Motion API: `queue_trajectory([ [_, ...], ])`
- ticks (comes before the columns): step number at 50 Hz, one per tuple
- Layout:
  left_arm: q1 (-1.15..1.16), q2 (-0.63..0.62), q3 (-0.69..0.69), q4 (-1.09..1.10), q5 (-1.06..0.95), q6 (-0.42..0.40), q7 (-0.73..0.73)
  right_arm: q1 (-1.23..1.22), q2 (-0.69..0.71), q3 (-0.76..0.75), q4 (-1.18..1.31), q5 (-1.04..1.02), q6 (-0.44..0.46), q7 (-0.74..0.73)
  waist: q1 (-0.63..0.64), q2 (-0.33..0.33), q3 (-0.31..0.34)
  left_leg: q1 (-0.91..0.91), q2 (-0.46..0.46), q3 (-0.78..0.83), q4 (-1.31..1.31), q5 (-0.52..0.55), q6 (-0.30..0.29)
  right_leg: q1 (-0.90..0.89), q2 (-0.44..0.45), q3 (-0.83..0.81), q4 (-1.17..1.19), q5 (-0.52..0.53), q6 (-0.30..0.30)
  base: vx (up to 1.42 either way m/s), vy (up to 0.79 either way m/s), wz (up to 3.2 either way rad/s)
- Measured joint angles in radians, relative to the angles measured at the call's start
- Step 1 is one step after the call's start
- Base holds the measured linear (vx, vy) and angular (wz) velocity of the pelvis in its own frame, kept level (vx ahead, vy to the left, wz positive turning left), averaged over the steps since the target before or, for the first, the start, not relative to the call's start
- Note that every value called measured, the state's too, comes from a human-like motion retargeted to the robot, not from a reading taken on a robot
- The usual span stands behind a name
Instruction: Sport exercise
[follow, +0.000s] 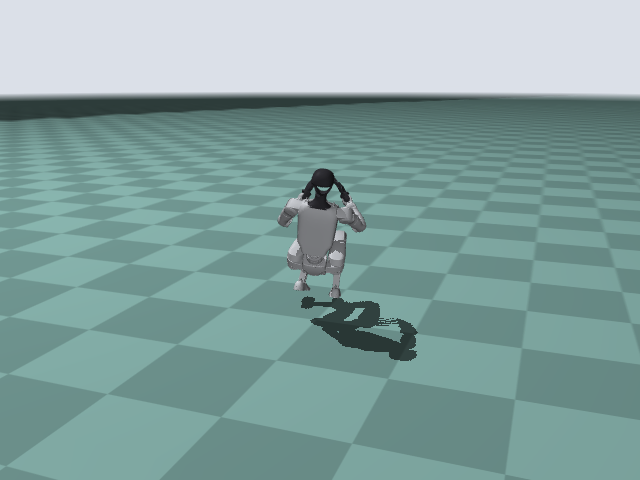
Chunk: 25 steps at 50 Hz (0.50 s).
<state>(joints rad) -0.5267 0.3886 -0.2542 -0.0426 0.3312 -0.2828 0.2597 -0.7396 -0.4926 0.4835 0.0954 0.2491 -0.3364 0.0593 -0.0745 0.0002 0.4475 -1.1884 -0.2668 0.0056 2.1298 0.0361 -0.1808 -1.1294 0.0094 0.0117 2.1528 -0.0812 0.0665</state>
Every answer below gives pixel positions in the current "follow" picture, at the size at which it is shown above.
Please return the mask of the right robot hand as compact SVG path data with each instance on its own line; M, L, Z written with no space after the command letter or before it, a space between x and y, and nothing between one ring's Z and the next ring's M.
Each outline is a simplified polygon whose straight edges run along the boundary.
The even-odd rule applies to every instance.
M346 192L346 190L343 187L343 185L340 182L338 182L335 178L334 178L334 183L333 184L335 184L337 186L338 190L341 192L341 195L340 195L341 199L343 198L343 200L345 202L349 202L350 201L350 197L348 196L349 192Z

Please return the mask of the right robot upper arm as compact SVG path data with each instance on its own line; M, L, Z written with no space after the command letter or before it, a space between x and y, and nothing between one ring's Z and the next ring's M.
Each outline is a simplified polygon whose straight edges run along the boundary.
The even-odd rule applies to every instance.
M337 220L342 224L348 224L354 232L362 232L366 226L363 225L360 218L354 213L350 207L337 208Z

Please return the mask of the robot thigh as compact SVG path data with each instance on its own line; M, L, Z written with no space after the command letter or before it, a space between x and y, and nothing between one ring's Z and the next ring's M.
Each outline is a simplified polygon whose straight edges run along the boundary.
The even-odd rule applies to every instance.
M325 273L342 273L346 257L346 232L337 230L332 247L329 249Z
M302 270L302 261L304 254L301 252L300 245L296 240L293 242L288 250L287 263L288 267L293 270Z

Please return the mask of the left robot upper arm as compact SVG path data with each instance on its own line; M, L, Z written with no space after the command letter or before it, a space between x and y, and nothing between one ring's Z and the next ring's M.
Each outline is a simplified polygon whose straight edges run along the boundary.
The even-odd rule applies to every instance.
M292 217L297 215L301 203L301 200L290 198L280 214L278 224L287 228L293 220Z

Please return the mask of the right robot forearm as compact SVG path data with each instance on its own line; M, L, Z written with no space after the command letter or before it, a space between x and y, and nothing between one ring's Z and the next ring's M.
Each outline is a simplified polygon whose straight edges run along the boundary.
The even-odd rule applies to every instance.
M362 214L359 212L358 208L356 207L355 203L352 202L352 197L350 195L348 195L350 197L350 201L349 202L345 202L342 198L342 202L345 205L345 207L350 207L354 210L354 213L360 218L361 222L363 223L364 226L366 226L366 222L362 216Z

